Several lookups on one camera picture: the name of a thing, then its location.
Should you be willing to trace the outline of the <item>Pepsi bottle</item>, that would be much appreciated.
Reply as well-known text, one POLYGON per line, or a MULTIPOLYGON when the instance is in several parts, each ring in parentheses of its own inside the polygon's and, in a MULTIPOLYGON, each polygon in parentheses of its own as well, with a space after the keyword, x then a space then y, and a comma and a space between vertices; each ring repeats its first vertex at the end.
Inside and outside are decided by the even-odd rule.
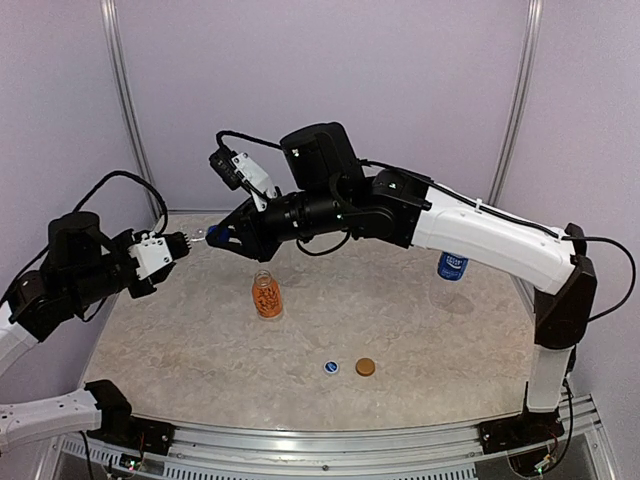
POLYGON ((181 230, 180 233, 185 238, 187 246, 190 250, 202 250, 210 247, 206 238, 209 234, 213 233, 216 228, 216 225, 212 225, 207 228, 198 228, 190 232, 181 230))

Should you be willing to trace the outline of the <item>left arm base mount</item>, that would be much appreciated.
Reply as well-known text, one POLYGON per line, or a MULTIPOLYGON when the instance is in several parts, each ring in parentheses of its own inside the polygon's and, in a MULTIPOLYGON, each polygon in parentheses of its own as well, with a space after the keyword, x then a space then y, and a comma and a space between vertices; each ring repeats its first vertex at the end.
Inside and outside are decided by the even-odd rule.
POLYGON ((94 406, 101 414, 99 425, 87 431, 90 438, 140 454, 168 455, 174 425, 135 416, 125 395, 110 380, 88 382, 84 389, 93 396, 94 406))

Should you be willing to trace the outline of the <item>gold bottle cap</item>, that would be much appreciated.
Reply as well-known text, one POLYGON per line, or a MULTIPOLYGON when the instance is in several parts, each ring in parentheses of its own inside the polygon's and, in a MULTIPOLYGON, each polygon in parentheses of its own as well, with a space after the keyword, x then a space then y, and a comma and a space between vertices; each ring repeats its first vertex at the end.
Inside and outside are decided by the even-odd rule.
POLYGON ((375 373, 376 364, 371 358, 359 358, 355 364, 355 371, 360 376, 369 377, 375 373))

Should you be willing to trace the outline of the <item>blue Pepsi bottle cap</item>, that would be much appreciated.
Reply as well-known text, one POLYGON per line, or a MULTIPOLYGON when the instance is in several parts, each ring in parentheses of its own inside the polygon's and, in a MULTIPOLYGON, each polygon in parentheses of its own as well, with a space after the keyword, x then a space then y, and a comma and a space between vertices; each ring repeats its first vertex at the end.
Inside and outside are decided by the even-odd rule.
POLYGON ((208 243, 227 243, 230 239, 229 229, 225 226, 212 225, 208 228, 205 239, 208 243))

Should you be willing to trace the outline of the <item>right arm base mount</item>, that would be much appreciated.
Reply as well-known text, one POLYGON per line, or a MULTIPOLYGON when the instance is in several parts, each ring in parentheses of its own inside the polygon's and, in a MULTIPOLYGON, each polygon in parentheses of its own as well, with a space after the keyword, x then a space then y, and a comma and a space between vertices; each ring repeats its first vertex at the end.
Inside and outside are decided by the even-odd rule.
POLYGON ((529 383, 526 383, 520 413, 478 425, 479 441, 485 455, 557 440, 565 434, 559 408, 546 413, 531 412, 527 407, 528 390, 529 383))

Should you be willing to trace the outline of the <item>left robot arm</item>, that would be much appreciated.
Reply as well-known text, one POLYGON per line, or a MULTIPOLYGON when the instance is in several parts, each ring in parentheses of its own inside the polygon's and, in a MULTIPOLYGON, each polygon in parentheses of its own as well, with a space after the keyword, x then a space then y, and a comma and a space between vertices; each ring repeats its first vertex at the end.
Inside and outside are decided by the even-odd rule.
MULTIPOLYGON (((88 211, 66 214, 48 226, 41 266, 17 277, 1 301, 1 369, 43 343, 62 323, 84 318, 95 303, 123 290, 132 298, 155 292, 177 260, 188 255, 188 239, 126 230, 114 238, 88 211)), ((98 380, 58 397, 1 408, 1 449, 83 431, 133 443, 140 424, 124 394, 98 380)))

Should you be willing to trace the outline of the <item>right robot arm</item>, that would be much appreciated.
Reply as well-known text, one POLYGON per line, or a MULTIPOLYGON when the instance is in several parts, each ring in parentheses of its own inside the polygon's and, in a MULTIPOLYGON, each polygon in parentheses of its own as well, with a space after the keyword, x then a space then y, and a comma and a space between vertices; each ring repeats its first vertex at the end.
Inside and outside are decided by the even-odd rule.
POLYGON ((515 416, 514 438, 535 442, 551 424, 572 350, 590 320, 597 279, 586 237, 574 224, 552 228, 510 215, 406 169, 378 164, 365 174, 345 128, 319 123, 275 144, 297 188, 283 194, 247 154, 224 144, 210 156, 213 170, 249 199, 211 229, 207 243, 258 261, 287 241, 307 242, 342 231, 402 248, 455 254, 506 272, 534 289, 535 334, 526 410, 515 416))

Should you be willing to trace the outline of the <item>orange juice bottle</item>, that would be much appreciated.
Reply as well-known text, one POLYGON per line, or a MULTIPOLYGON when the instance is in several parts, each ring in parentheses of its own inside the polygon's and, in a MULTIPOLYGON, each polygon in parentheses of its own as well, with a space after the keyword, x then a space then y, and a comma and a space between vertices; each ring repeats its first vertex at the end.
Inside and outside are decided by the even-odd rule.
POLYGON ((252 298, 262 320, 275 321, 283 314, 283 300, 278 282, 267 270, 259 270, 253 278, 252 298))

